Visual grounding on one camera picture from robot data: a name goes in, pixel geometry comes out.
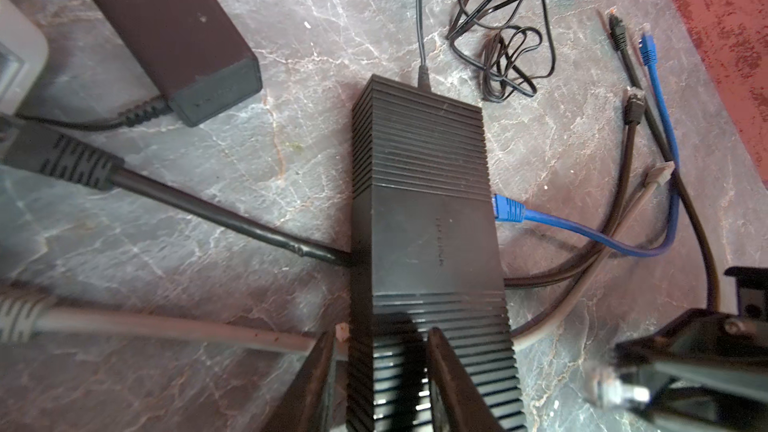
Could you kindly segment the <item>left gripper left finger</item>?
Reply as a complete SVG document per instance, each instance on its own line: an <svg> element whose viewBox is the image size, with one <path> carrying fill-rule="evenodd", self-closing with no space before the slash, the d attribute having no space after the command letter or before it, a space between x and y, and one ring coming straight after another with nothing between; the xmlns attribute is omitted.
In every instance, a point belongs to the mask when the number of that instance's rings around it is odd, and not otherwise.
<svg viewBox="0 0 768 432"><path fill-rule="evenodd" d="M336 337L319 336L262 431L330 431L336 378Z"/></svg>

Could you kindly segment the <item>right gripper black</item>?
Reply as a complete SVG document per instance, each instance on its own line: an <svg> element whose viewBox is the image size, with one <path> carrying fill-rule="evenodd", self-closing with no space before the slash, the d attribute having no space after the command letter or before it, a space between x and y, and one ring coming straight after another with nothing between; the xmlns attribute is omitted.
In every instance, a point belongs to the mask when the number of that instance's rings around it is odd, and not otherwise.
<svg viewBox="0 0 768 432"><path fill-rule="evenodd" d="M614 346L622 366L680 372L767 370L768 268L732 266L739 315L691 309L657 332ZM660 431L765 431L767 403L666 374L638 377L637 369L597 364L584 370L585 400L624 410Z"/></svg>

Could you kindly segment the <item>black rectangular box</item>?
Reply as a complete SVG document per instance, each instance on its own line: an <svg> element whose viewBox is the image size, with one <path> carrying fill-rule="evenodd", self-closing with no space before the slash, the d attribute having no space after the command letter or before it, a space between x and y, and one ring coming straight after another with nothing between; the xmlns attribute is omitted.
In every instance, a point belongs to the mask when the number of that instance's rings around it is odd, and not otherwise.
<svg viewBox="0 0 768 432"><path fill-rule="evenodd" d="M501 427L525 430L481 110L375 75L352 132L348 428L431 429L438 328Z"/></svg>

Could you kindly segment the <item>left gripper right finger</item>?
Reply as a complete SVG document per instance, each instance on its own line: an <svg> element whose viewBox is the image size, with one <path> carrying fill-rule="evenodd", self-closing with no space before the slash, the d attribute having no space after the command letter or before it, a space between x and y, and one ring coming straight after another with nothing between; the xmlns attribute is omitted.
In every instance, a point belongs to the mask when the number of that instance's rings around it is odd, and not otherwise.
<svg viewBox="0 0 768 432"><path fill-rule="evenodd" d="M426 368L434 431L503 431L444 333L427 334Z"/></svg>

